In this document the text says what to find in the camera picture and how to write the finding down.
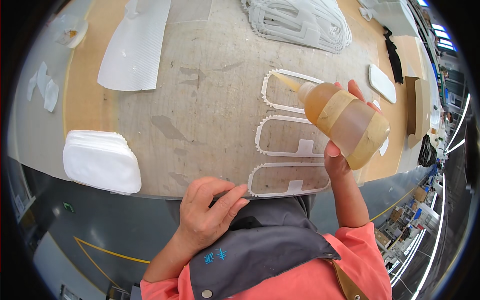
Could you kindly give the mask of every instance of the workbench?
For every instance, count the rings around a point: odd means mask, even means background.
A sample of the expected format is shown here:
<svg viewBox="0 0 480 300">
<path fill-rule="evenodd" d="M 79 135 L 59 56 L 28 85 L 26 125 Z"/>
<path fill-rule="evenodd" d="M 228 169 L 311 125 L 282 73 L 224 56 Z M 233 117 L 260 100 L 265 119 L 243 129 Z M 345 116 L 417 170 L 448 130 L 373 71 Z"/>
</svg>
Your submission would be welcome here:
<svg viewBox="0 0 480 300">
<path fill-rule="evenodd" d="M 22 72 L 9 128 L 9 155 L 51 176 L 69 180 L 61 152 L 70 130 L 118 132 L 136 155 L 142 176 L 140 195 L 180 199 L 188 184 L 202 176 L 246 183 L 251 172 L 268 162 L 323 162 L 323 158 L 266 156 L 255 148 L 256 128 L 272 115 L 304 115 L 272 109 L 261 95 L 263 78 L 281 68 L 347 86 L 355 79 L 367 101 L 377 100 L 391 131 L 385 155 L 377 152 L 367 167 L 356 173 L 359 184 L 394 175 L 417 165 L 420 151 L 406 144 L 407 93 L 395 84 L 397 102 L 383 99 L 369 84 L 370 64 L 377 65 L 393 82 L 393 72 L 382 26 L 367 22 L 356 0 L 338 0 L 352 31 L 353 42 L 341 54 L 267 40 L 257 36 L 239 0 L 202 0 L 195 5 L 172 1 L 163 39 L 155 90 L 122 92 L 97 83 L 107 45 L 124 16 L 127 0 L 76 0 L 87 6 L 89 23 L 83 41 L 69 53 L 60 78 L 59 101 L 53 113 L 25 105 Z M 392 37 L 398 47 L 403 74 L 429 80 L 428 57 L 420 39 Z M 30 53 L 31 65 L 43 60 Z M 295 94 L 272 78 L 267 96 L 302 108 Z M 35 91 L 32 103 L 40 101 Z M 20 120 L 25 115 L 28 122 Z M 270 122 L 264 126 L 260 147 L 267 151 L 295 152 L 300 138 L 314 140 L 314 153 L 323 153 L 328 139 L 313 125 Z M 49 122 L 52 130 L 44 130 Z M 27 145 L 39 144 L 34 150 Z M 281 192 L 290 180 L 303 179 L 303 190 L 328 185 L 324 168 L 261 168 L 252 187 L 255 192 Z"/>
</svg>

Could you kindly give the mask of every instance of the pink shirt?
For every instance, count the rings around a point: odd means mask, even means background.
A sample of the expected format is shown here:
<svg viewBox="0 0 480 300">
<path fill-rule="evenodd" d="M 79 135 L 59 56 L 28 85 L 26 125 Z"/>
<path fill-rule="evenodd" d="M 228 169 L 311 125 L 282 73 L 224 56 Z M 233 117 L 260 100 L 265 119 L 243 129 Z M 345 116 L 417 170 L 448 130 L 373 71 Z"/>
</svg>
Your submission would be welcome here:
<svg viewBox="0 0 480 300">
<path fill-rule="evenodd" d="M 390 277 L 373 233 L 373 223 L 360 228 L 339 228 L 323 237 L 340 254 L 342 270 L 369 300 L 392 299 Z M 179 278 L 140 283 L 143 300 L 194 300 L 189 264 Z M 235 299 L 345 299 L 331 263 L 314 259 L 234 295 Z"/>
</svg>

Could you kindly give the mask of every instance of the metal snap button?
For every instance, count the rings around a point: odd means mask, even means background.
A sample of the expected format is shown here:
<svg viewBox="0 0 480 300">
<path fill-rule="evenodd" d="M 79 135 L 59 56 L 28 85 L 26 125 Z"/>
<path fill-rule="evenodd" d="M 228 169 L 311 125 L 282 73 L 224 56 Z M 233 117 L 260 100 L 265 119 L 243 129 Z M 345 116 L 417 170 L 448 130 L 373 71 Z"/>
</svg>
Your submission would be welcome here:
<svg viewBox="0 0 480 300">
<path fill-rule="evenodd" d="M 202 292 L 202 297 L 204 297 L 204 298 L 210 298 L 212 295 L 213 295 L 213 293 L 209 289 L 206 289 Z"/>
</svg>

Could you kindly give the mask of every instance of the fluorescent light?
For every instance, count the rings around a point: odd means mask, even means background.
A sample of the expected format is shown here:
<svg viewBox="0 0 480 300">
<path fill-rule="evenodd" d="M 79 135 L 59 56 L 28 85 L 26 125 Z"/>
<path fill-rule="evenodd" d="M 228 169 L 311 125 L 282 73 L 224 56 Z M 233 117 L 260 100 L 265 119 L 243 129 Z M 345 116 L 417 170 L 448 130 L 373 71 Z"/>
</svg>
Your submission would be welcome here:
<svg viewBox="0 0 480 300">
<path fill-rule="evenodd" d="M 440 43 L 445 44 L 445 45 L 453 46 L 452 42 L 447 41 L 446 39 L 442 39 L 442 38 L 440 39 Z"/>
<path fill-rule="evenodd" d="M 437 193 L 435 193 L 435 195 L 433 195 L 432 204 L 430 205 L 431 209 L 433 209 L 433 206 L 435 205 L 435 201 L 437 201 Z"/>
<path fill-rule="evenodd" d="M 444 37 L 450 39 L 450 36 L 445 31 L 435 30 L 435 34 L 438 37 Z"/>
<path fill-rule="evenodd" d="M 432 24 L 432 27 L 433 27 L 434 29 L 437 29 L 437 30 L 446 31 L 443 26 L 440 26 L 440 25 L 438 25 L 438 24 Z"/>
<path fill-rule="evenodd" d="M 455 133 L 453 134 L 453 137 L 452 137 L 452 139 L 450 140 L 450 143 L 448 143 L 447 148 L 445 148 L 445 151 L 448 150 L 448 147 L 450 147 L 450 145 L 452 144 L 453 140 L 455 139 L 456 134 L 458 133 L 458 130 L 460 129 L 460 126 L 462 126 L 462 122 L 463 122 L 463 119 L 465 118 L 465 114 L 467 113 L 467 108 L 468 108 L 468 104 L 469 104 L 469 103 L 470 103 L 470 93 L 469 93 L 468 96 L 467 96 L 467 103 L 465 104 L 465 108 L 463 109 L 463 114 L 462 114 L 462 118 L 460 119 L 460 123 L 458 123 L 458 125 L 456 126 Z"/>
<path fill-rule="evenodd" d="M 419 236 L 420 236 L 420 234 L 417 234 L 417 235 L 415 236 L 415 238 L 414 238 L 413 241 L 410 243 L 410 245 L 408 245 L 408 247 L 407 247 L 407 249 L 405 250 L 405 252 L 403 252 L 403 255 L 406 256 L 406 255 L 410 252 L 410 250 L 413 248 L 413 245 L 415 245 L 415 242 L 417 241 L 417 239 L 418 239 Z"/>
<path fill-rule="evenodd" d="M 455 51 L 455 49 L 453 49 L 453 47 L 452 47 L 452 46 L 445 45 L 445 44 L 442 44 L 442 43 L 439 43 L 438 45 L 439 45 L 440 47 L 447 48 L 447 49 L 450 49 L 450 50 L 453 50 L 453 51 Z"/>
<path fill-rule="evenodd" d="M 458 147 L 460 147 L 461 145 L 463 145 L 463 143 L 465 143 L 465 139 L 463 139 L 461 142 L 459 142 L 458 144 L 456 144 L 452 149 L 448 150 L 445 154 L 449 154 L 450 152 L 454 151 L 455 149 L 457 149 Z"/>
<path fill-rule="evenodd" d="M 428 263 L 427 270 L 425 270 L 425 274 L 423 275 L 423 278 L 420 281 L 417 291 L 415 292 L 415 294 L 413 294 L 412 300 L 415 300 L 417 298 L 421 288 L 423 287 L 423 284 L 427 280 L 428 273 L 430 272 L 430 269 L 433 264 L 433 259 L 435 258 L 435 254 L 437 253 L 438 242 L 440 241 L 440 233 L 442 232 L 442 224 L 444 223 L 444 212 L 445 212 L 445 189 L 446 189 L 445 173 L 443 174 L 443 177 L 444 177 L 444 188 L 442 192 L 443 193 L 442 212 L 440 213 L 440 223 L 438 225 L 437 239 L 435 240 L 435 246 L 433 247 L 432 256 L 430 257 L 430 262 Z"/>
<path fill-rule="evenodd" d="M 419 248 L 420 243 L 421 243 L 421 240 L 423 239 L 423 236 L 425 235 L 425 232 L 426 232 L 426 231 L 427 231 L 426 229 L 423 229 L 423 230 L 421 231 L 421 233 L 420 233 L 420 238 L 419 238 L 419 240 L 417 241 L 417 244 L 415 245 L 415 248 L 413 249 L 412 253 L 410 253 L 410 255 L 408 256 L 408 258 L 407 258 L 407 260 L 406 260 L 407 262 L 402 266 L 403 269 L 402 269 L 402 271 L 400 272 L 400 274 L 397 272 L 397 273 L 396 273 L 397 275 L 395 275 L 395 276 L 390 280 L 390 282 L 393 281 L 391 287 L 394 287 L 394 285 L 397 283 L 397 281 L 398 281 L 398 280 L 400 279 L 400 277 L 402 276 L 403 272 L 405 272 L 405 270 L 407 269 L 408 264 L 412 261 L 413 256 L 414 256 L 415 253 L 417 252 L 417 249 Z"/>
<path fill-rule="evenodd" d="M 396 260 L 396 262 L 393 264 L 392 268 L 390 270 L 388 270 L 388 273 L 390 274 L 396 268 L 396 266 L 398 266 L 399 263 L 400 263 L 400 261 Z"/>
</svg>

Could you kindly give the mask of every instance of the gray apron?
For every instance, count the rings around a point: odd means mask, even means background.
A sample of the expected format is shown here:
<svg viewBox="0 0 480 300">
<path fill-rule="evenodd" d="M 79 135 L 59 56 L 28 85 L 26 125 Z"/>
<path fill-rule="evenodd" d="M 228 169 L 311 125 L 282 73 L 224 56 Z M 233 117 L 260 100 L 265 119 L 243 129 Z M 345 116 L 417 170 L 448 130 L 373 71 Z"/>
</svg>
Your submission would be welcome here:
<svg viewBox="0 0 480 300">
<path fill-rule="evenodd" d="M 308 219 L 308 197 L 251 201 L 190 261 L 196 300 L 224 299 L 315 258 L 340 255 Z"/>
</svg>

